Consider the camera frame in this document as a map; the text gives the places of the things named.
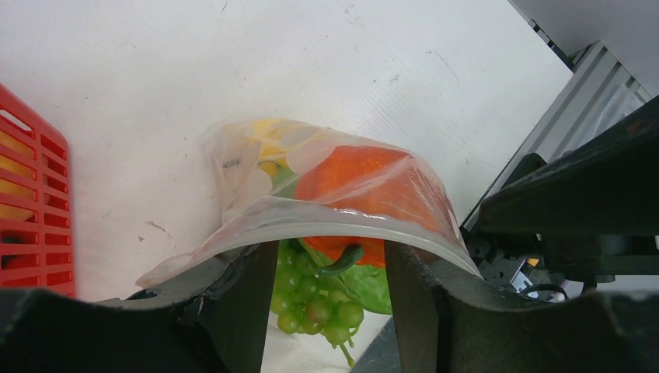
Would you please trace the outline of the green grape bunch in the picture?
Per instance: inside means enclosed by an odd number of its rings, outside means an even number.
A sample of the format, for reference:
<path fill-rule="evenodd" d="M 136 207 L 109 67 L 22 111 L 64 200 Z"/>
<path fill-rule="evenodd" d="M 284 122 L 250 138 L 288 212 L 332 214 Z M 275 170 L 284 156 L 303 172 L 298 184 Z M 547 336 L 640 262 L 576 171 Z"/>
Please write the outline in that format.
<path fill-rule="evenodd" d="M 277 316 L 281 332 L 321 335 L 341 350 L 350 368 L 355 366 L 350 349 L 364 321 L 364 308 L 329 277 L 316 275 L 316 263 L 291 239 L 278 243 L 270 312 Z"/>

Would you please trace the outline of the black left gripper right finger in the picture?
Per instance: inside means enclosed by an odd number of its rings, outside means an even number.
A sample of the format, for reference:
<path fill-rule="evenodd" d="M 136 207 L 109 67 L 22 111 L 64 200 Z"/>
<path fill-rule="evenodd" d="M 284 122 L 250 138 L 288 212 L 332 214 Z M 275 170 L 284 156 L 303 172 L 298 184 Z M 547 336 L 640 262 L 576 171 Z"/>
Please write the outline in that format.
<path fill-rule="evenodd" d="M 385 244 L 404 372 L 656 372 L 658 296 L 589 292 L 541 302 L 447 260 Z"/>

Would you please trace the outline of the clear dotted zip top bag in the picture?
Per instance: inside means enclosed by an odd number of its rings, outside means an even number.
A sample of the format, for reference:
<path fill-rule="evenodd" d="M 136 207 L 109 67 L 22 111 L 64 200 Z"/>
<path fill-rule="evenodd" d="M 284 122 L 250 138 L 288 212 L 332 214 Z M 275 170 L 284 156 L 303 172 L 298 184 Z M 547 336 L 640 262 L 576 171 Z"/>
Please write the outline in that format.
<path fill-rule="evenodd" d="M 358 244 L 373 267 L 385 263 L 385 242 L 399 242 L 478 274 L 440 176 L 409 150 L 280 118 L 214 127 L 203 146 L 221 226 L 139 277 L 141 288 L 231 249 L 294 238 L 330 260 Z"/>

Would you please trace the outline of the yellow toy food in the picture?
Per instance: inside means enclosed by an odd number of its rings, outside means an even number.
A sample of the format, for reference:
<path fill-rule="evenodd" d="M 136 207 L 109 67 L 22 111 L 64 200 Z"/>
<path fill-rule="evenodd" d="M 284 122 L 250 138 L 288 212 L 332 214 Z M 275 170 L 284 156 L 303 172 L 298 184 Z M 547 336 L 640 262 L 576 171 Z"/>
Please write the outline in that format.
<path fill-rule="evenodd" d="M 284 136 L 304 126 L 304 123 L 296 120 L 268 118 L 229 124 L 225 129 L 244 136 L 248 144 L 260 144 L 257 168 L 273 178 L 281 168 L 288 166 L 285 156 L 290 145 L 284 145 Z"/>

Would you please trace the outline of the green leaf vegetable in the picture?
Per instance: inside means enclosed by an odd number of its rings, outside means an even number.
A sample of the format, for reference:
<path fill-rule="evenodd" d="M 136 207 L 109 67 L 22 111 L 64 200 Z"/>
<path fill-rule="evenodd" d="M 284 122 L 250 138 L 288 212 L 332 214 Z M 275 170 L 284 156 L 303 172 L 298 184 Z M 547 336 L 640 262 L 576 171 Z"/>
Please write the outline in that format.
<path fill-rule="evenodd" d="M 383 240 L 313 236 L 294 242 L 309 254 L 322 284 L 342 291 L 369 312 L 392 314 Z"/>

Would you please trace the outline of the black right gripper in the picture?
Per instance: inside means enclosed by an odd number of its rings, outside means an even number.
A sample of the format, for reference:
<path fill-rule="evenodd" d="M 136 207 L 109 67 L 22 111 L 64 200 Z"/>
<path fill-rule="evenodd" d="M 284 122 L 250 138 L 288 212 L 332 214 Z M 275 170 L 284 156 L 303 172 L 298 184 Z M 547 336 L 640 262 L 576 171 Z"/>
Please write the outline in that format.
<path fill-rule="evenodd" d="M 540 235 L 546 268 L 572 281 L 657 274 L 657 99 L 485 199 L 479 228 Z"/>

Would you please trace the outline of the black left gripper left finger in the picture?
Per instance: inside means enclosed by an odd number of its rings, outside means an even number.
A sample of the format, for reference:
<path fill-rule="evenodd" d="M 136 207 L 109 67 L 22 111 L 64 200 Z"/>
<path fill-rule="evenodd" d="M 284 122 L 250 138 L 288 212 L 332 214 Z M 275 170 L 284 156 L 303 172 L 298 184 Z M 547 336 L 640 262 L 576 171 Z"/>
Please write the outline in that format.
<path fill-rule="evenodd" d="M 278 245 L 212 257 L 129 298 L 1 293 L 3 372 L 258 372 Z"/>

